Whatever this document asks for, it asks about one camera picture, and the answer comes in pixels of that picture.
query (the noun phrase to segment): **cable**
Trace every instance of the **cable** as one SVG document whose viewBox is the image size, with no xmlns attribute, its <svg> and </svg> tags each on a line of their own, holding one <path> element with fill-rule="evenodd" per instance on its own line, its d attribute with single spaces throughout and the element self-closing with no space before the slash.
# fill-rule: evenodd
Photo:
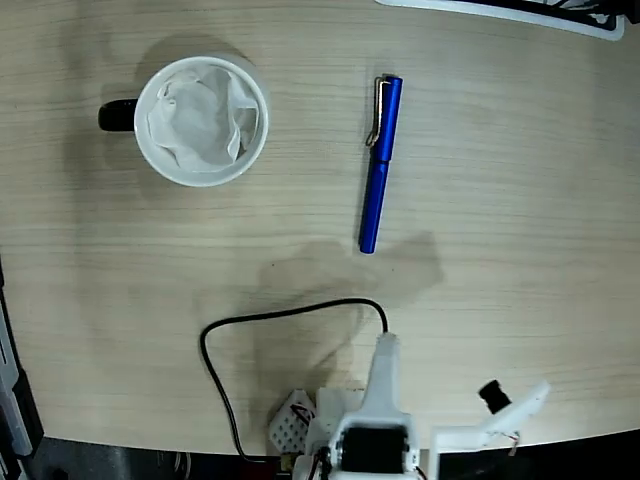
<svg viewBox="0 0 640 480">
<path fill-rule="evenodd" d="M 308 305 L 306 307 L 300 308 L 292 308 L 290 310 L 281 310 L 278 312 L 268 312 L 268 313 L 258 313 L 254 315 L 243 315 L 241 317 L 231 317 L 225 318 L 224 320 L 218 320 L 217 322 L 213 322 L 207 325 L 204 330 L 200 333 L 200 354 L 202 355 L 202 359 L 204 360 L 204 364 L 209 371 L 209 375 L 213 380 L 213 383 L 216 384 L 216 388 L 218 389 L 218 393 L 220 394 L 220 398 L 222 399 L 222 403 L 224 404 L 224 408 L 227 411 L 227 417 L 229 419 L 229 427 L 231 428 L 231 436 L 233 437 L 233 443 L 238 451 L 238 455 L 247 461 L 253 463 L 264 463 L 266 460 L 264 459 L 256 459 L 249 458 L 242 449 L 242 444 L 240 443 L 240 434 L 238 433 L 238 424 L 236 422 L 236 416 L 233 413 L 233 407 L 231 406 L 231 402 L 229 401 L 229 397 L 222 386 L 222 382 L 220 381 L 220 377 L 216 373 L 215 368 L 213 368 L 213 364 L 211 363 L 211 358 L 209 357 L 209 352 L 207 351 L 207 335 L 218 327 L 223 327 L 225 325 L 238 324 L 238 323 L 247 323 L 247 322 L 259 322 L 262 320 L 272 320 L 275 318 L 283 318 L 283 317 L 292 317 L 295 315 L 302 315 L 303 313 L 315 312 L 317 310 L 324 310 L 326 308 L 338 307 L 340 305 L 368 305 L 378 312 L 380 316 L 380 321 L 382 322 L 382 333 L 386 333 L 389 331 L 389 323 L 387 321 L 387 314 L 384 312 L 384 309 L 373 300 L 369 300 L 368 298 L 341 298 L 338 300 L 331 300 L 329 302 L 317 303 L 315 305 Z"/>
<path fill-rule="evenodd" d="M 309 476 L 307 480 L 313 480 L 313 477 L 316 476 L 316 470 L 318 469 L 318 463 L 320 462 L 320 455 L 316 455 L 313 457 L 313 463 L 311 464 L 311 470 L 309 471 Z"/>
<path fill-rule="evenodd" d="M 420 475 L 420 478 L 422 478 L 422 480 L 427 480 L 427 475 L 422 471 L 420 467 L 416 467 L 416 471 L 418 472 L 418 475 Z"/>
</svg>

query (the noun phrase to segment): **floor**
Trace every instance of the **floor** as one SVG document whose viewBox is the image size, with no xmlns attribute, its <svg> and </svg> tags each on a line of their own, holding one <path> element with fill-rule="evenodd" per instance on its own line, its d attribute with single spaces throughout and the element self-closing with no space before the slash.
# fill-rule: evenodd
<svg viewBox="0 0 640 480">
<path fill-rule="evenodd" d="M 440 480 L 553 480 L 617 478 L 612 469 L 637 471 L 640 430 L 575 442 L 442 458 Z M 174 473 L 176 454 L 45 438 L 28 462 L 32 480 L 183 480 L 186 456 Z M 192 455 L 190 480 L 271 480 L 275 464 L 247 465 L 238 457 Z"/>
</svg>

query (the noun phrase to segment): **wooden table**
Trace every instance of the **wooden table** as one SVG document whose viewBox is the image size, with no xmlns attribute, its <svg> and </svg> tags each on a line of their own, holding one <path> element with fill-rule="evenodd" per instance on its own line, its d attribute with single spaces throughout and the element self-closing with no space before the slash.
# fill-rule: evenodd
<svg viewBox="0 0 640 480">
<path fill-rule="evenodd" d="M 232 452 L 197 350 L 225 316 L 347 295 L 402 341 L 423 446 L 553 392 L 526 443 L 640 427 L 640 29 L 619 43 L 373 0 L 5 2 L 0 254 L 50 436 Z M 161 178 L 98 130 L 171 60 L 235 51 L 272 91 L 251 170 Z M 379 251 L 357 251 L 373 79 L 405 78 Z M 295 387 L 362 386 L 379 330 L 341 308 L 210 350 L 248 452 Z"/>
</svg>

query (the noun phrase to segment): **white mug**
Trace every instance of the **white mug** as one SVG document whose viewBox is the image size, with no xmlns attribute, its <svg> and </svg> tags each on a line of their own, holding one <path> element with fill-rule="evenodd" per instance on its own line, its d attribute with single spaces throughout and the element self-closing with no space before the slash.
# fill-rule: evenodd
<svg viewBox="0 0 640 480">
<path fill-rule="evenodd" d="M 178 166 L 174 156 L 151 140 L 147 115 L 157 101 L 162 85 L 175 73 L 194 65 L 213 65 L 235 73 L 251 89 L 258 102 L 256 135 L 245 152 L 230 166 L 216 172 L 189 172 Z M 269 92 L 257 69 L 247 60 L 226 53 L 188 57 L 170 63 L 157 72 L 142 89 L 138 99 L 115 100 L 100 107 L 98 124 L 108 132 L 133 131 L 138 147 L 149 165 L 169 180 L 188 187 L 212 187 L 230 182 L 246 172 L 264 148 L 269 132 Z"/>
</svg>

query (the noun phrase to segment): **black cable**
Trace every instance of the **black cable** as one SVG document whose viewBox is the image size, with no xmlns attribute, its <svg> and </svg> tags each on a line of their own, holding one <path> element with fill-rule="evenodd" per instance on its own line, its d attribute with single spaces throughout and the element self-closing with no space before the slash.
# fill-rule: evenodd
<svg viewBox="0 0 640 480">
<path fill-rule="evenodd" d="M 231 406 L 231 402 L 229 401 L 229 397 L 222 386 L 222 382 L 220 381 L 220 377 L 216 373 L 213 368 L 213 364 L 211 363 L 211 358 L 209 358 L 209 352 L 207 351 L 207 335 L 218 327 L 222 327 L 224 325 L 237 324 L 237 323 L 246 323 L 246 322 L 257 322 L 262 320 L 272 320 L 275 318 L 283 318 L 283 317 L 292 317 L 294 315 L 301 315 L 303 313 L 315 312 L 316 310 L 324 310 L 326 308 L 337 307 L 340 305 L 368 305 L 378 312 L 380 316 L 380 321 L 382 322 L 382 332 L 386 333 L 389 331 L 389 323 L 387 322 L 387 314 L 384 312 L 384 309 L 373 300 L 369 300 L 368 298 L 341 298 L 338 300 L 331 300 L 329 302 L 317 303 L 315 305 L 308 305 L 306 307 L 300 308 L 292 308 L 290 310 L 282 310 L 279 312 L 268 312 L 268 313 L 257 313 L 254 315 L 243 315 L 241 317 L 231 317 L 225 318 L 224 320 L 218 320 L 217 322 L 213 322 L 200 333 L 200 354 L 202 355 L 202 359 L 209 371 L 209 375 L 211 375 L 211 379 L 213 383 L 216 384 L 216 388 L 218 389 L 218 393 L 220 394 L 220 398 L 222 399 L 222 403 L 224 404 L 224 408 L 227 411 L 227 417 L 229 418 L 229 426 L 231 427 L 231 435 L 233 437 L 233 443 L 238 451 L 238 455 L 247 461 L 254 463 L 264 463 L 264 459 L 255 459 L 248 457 L 244 450 L 242 449 L 242 445 L 240 443 L 240 434 L 238 433 L 238 424 L 236 422 L 236 416 L 233 413 L 233 407 Z"/>
</svg>

